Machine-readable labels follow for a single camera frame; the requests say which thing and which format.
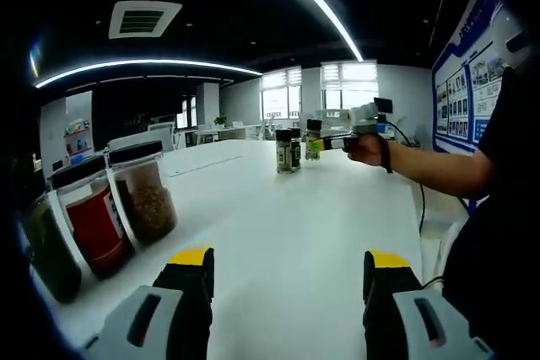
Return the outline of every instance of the window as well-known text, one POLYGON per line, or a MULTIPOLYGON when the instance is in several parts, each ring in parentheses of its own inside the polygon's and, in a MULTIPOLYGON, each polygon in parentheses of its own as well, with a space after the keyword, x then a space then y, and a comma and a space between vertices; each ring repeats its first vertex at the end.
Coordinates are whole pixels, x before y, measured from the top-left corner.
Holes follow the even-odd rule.
POLYGON ((322 66, 322 101, 325 109, 348 110, 379 96, 374 62, 340 62, 322 66))
POLYGON ((262 75, 262 119, 298 118, 301 85, 300 67, 262 75))
POLYGON ((196 99, 195 96, 193 96, 190 103, 191 110, 192 110, 192 116, 191 116, 192 126, 197 126, 197 103, 195 99, 196 99))
POLYGON ((182 101, 182 112, 176 115, 176 128, 179 130, 188 128, 187 124, 187 100, 182 101))

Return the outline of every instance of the black shirt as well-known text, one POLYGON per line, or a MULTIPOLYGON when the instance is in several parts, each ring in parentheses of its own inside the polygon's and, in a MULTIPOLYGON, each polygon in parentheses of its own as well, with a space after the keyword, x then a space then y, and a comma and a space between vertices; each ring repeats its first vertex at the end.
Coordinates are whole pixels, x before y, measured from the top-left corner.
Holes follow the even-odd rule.
MULTIPOLYGON (((527 199, 536 193, 532 156, 538 135, 532 112, 537 108, 537 76, 532 68, 521 74, 505 70, 497 105, 478 145, 495 166, 489 197, 459 233, 444 272, 443 294, 469 320, 471 335, 503 354, 523 346, 522 318, 531 312, 523 283, 527 288, 536 285, 522 277, 534 270, 524 239, 533 238, 536 222, 527 199)), ((527 322, 534 325, 536 320, 527 322)))

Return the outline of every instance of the black ceiling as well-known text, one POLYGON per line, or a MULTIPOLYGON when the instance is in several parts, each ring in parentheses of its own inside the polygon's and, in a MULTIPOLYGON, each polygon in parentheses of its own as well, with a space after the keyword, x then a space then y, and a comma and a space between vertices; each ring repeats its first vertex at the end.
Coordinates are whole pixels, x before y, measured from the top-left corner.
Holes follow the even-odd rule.
MULTIPOLYGON (((353 59, 339 33, 312 0, 159 0, 182 10, 160 38, 108 39, 111 11, 121 0, 31 0, 19 5, 24 23, 15 27, 32 50, 39 79, 91 63, 130 58, 175 58, 217 62, 267 72, 320 61, 353 59)), ((445 0, 431 46, 440 0, 326 0, 343 21, 364 59, 431 67, 468 0, 445 0)), ((144 74, 153 73, 152 67, 144 74)), ((96 71, 64 78, 45 89, 96 80, 96 71)), ((135 76, 141 67, 111 68, 98 78, 135 76)), ((159 74, 233 78, 213 69, 160 67, 159 74)))

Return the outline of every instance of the black lid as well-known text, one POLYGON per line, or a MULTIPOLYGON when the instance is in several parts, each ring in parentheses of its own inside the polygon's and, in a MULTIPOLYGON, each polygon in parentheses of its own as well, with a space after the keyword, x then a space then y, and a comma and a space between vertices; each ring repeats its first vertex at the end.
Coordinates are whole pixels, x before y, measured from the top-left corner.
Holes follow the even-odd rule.
POLYGON ((121 164, 130 160, 144 158, 145 156, 153 155, 154 153, 159 153, 161 151, 163 151, 161 141, 138 143, 137 145, 131 145, 109 152, 109 163, 121 164))
POLYGON ((291 128, 290 131, 292 132, 293 138, 300 138, 299 128, 291 128))
POLYGON ((310 131, 320 131, 322 128, 321 120, 310 120, 307 121, 307 129, 310 131))
POLYGON ((105 158, 103 156, 94 156, 93 158, 85 159, 79 164, 72 164, 54 172, 51 176, 51 185, 53 189, 59 189, 104 169, 105 158))
POLYGON ((276 141, 290 142, 293 133, 290 130, 276 130, 276 141))

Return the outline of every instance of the glass jar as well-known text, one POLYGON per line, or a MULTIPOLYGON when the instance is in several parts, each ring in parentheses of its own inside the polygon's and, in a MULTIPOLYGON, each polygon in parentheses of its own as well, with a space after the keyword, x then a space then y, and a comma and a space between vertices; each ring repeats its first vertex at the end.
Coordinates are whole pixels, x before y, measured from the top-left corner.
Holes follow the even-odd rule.
POLYGON ((109 152, 120 203, 133 234, 143 244, 166 236, 176 226, 169 190, 159 176, 161 141, 146 142, 109 152))
POLYGON ((47 194, 38 197, 23 212, 21 225, 28 242, 30 264, 56 301, 71 303, 80 287, 81 270, 62 237, 47 194))
POLYGON ((290 130, 276 130, 276 160, 277 170, 280 174, 293 173, 290 150, 292 135, 290 130))
POLYGON ((51 186, 57 190, 67 226, 83 258, 97 277, 114 274, 132 254, 122 227, 105 158, 96 156, 55 172, 51 186))
POLYGON ((319 160, 321 158, 321 153, 318 151, 311 151, 307 145, 311 141, 321 138, 321 128, 322 121, 320 120, 308 120, 307 121, 307 142, 305 148, 305 158, 307 160, 319 160))
POLYGON ((300 142, 300 129, 291 128, 290 156, 291 166, 294 171, 300 169, 300 160, 302 159, 302 144, 300 142))

